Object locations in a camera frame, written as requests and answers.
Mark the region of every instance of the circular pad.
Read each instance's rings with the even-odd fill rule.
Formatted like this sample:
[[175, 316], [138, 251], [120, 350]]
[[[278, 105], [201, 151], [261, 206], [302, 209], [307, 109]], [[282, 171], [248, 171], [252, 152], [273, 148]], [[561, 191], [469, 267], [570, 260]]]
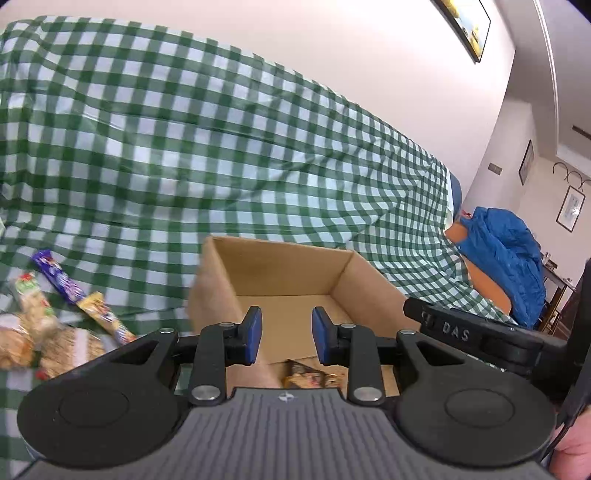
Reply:
[[22, 401], [24, 440], [49, 462], [106, 468], [137, 460], [171, 436], [175, 396], [137, 365], [103, 364], [85, 376], [53, 380]]
[[400, 396], [395, 421], [428, 455], [469, 468], [503, 468], [534, 458], [556, 415], [527, 380], [482, 365], [421, 371]]
[[462, 390], [446, 401], [448, 415], [468, 427], [490, 429], [507, 423], [515, 413], [513, 404], [491, 390]]

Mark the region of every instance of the purple wrapper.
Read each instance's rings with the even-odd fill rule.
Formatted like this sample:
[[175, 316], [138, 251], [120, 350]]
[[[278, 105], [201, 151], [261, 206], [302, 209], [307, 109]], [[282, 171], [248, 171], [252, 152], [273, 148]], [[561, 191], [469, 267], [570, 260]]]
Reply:
[[51, 256], [51, 250], [39, 250], [31, 257], [51, 284], [71, 305], [86, 297], [86, 293], [61, 269]]

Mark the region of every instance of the metal screw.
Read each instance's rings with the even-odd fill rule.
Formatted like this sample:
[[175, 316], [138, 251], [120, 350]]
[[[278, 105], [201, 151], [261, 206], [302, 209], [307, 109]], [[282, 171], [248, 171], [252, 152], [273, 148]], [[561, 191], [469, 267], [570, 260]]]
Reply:
[[355, 388], [353, 396], [361, 401], [378, 401], [382, 398], [382, 393], [374, 387], [359, 387]]
[[220, 389], [213, 385], [199, 385], [191, 390], [195, 400], [215, 400], [221, 395]]

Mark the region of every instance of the grey ribbed plate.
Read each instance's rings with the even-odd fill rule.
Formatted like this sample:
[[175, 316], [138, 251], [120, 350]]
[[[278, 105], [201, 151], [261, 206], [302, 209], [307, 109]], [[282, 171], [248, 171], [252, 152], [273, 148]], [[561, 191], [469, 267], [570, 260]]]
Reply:
[[375, 408], [335, 388], [240, 388], [217, 407], [195, 408], [174, 438], [147, 457], [99, 471], [38, 460], [21, 480], [551, 480], [530, 462], [497, 472], [442, 465], [418, 453]]

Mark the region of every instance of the logo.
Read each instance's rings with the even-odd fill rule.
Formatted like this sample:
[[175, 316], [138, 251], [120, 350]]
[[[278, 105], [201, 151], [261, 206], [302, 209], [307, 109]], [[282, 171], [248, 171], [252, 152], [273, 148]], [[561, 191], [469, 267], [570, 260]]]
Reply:
[[467, 329], [462, 330], [462, 334], [460, 336], [460, 330], [458, 329], [458, 327], [452, 326], [447, 322], [443, 322], [442, 331], [443, 331], [443, 333], [451, 335], [452, 337], [456, 337], [458, 340], [462, 340], [464, 342], [467, 342], [470, 338], [470, 331], [469, 330], [467, 330]]
[[291, 400], [295, 399], [295, 396], [293, 396], [289, 392], [283, 392], [277, 398], [279, 398], [279, 400], [281, 400], [281, 401], [284, 401], [285, 403], [289, 403]]

